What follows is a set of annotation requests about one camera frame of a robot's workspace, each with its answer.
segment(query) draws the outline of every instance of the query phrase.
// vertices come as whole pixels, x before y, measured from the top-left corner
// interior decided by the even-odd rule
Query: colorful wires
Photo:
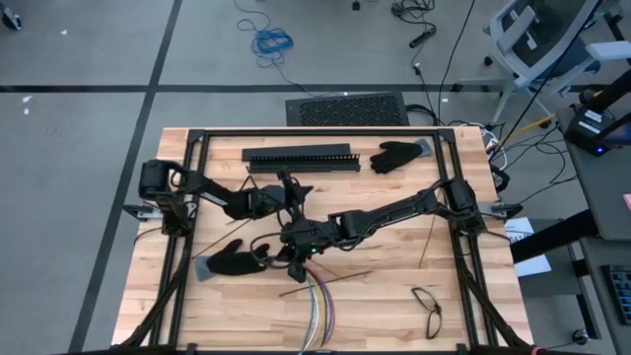
[[[303,354],[313,346],[324,346],[330,340],[335,327],[333,299],[326,284],[309,268],[307,268],[307,283],[312,300],[312,312],[305,341],[299,354]]]

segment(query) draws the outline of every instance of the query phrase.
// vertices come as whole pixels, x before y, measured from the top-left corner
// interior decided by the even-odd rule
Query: blue cable
[[[233,0],[233,4],[235,4],[235,7],[241,12],[247,14],[262,15],[263,17],[265,17],[265,20],[267,20],[267,24],[262,29],[257,28],[252,19],[245,18],[240,19],[237,22],[237,28],[240,31],[255,32],[250,49],[254,56],[256,56],[256,66],[258,66],[259,68],[274,67],[278,69],[278,72],[280,73],[283,80],[285,80],[289,84],[296,85],[312,98],[321,98],[330,94],[336,94],[339,96],[339,94],[337,93],[314,95],[309,90],[307,90],[305,86],[287,79],[285,73],[283,73],[281,65],[285,64],[285,51],[294,47],[294,40],[291,38],[290,35],[285,32],[285,30],[281,28],[270,30],[269,27],[271,26],[272,21],[269,16],[264,12],[244,9],[237,3],[237,0]]]

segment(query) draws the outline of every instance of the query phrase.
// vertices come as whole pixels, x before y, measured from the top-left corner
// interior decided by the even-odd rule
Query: black rubber mat
[[[401,93],[288,100],[288,126],[409,126]]]

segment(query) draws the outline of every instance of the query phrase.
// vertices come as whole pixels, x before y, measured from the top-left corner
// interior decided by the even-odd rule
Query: white paper
[[[515,218],[506,222],[506,236],[512,243],[528,238],[534,233],[527,217]],[[550,263],[545,255],[535,256],[515,264],[518,277],[551,271]]]

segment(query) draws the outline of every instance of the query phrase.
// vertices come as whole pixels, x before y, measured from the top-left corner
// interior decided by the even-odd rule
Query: wooden table
[[[497,195],[479,129],[458,127],[455,131],[465,178],[475,189],[479,201],[495,201]],[[157,158],[181,162],[187,132],[187,128],[165,129]],[[305,205],[307,216],[325,220],[327,214],[333,212],[380,207],[414,194],[439,178],[435,157],[419,158],[388,175],[376,175],[370,169],[369,158],[379,153],[379,144],[387,140],[414,141],[416,138],[212,138],[205,175],[227,188],[238,189],[246,178],[245,163],[241,162],[242,148],[350,143],[353,153],[362,155],[362,171],[359,173],[294,174],[302,185],[315,187]],[[274,175],[257,175],[255,178],[259,185],[279,183]],[[240,223],[227,225],[230,218],[206,201],[201,202],[197,221],[193,254]],[[488,219],[486,222],[489,230],[505,233],[501,222]],[[139,233],[158,226],[157,221],[143,223]],[[253,221],[204,254],[213,254],[235,238],[244,239],[247,246],[252,238],[277,231],[279,226],[275,217]],[[268,241],[272,252],[280,249],[277,239]],[[421,252],[428,241],[427,252],[419,265]],[[136,244],[112,343],[126,338],[153,305],[166,244],[167,238],[159,232],[143,236]],[[517,334],[532,342],[508,242],[482,235],[479,245],[491,301]],[[200,283],[195,278],[192,264],[178,347],[184,348],[188,342],[195,342],[200,349],[295,351],[300,348],[310,316],[310,295],[308,291],[301,291],[280,298],[280,293],[300,286],[287,276],[285,270],[270,269],[239,277],[217,276]],[[467,343],[449,229],[440,217],[420,216],[388,226],[352,252],[330,248],[323,255],[315,255],[314,261],[309,261],[308,265],[325,280],[372,270],[364,276],[329,284],[337,319],[327,348],[452,350],[457,343]],[[426,339],[428,312],[413,298],[410,288],[414,286],[431,291],[443,308],[443,329],[436,339]],[[484,342],[481,311],[473,302],[478,334]],[[166,320],[171,319],[171,311],[171,308],[166,310]],[[163,324],[162,343],[166,342],[169,325],[169,321]]]

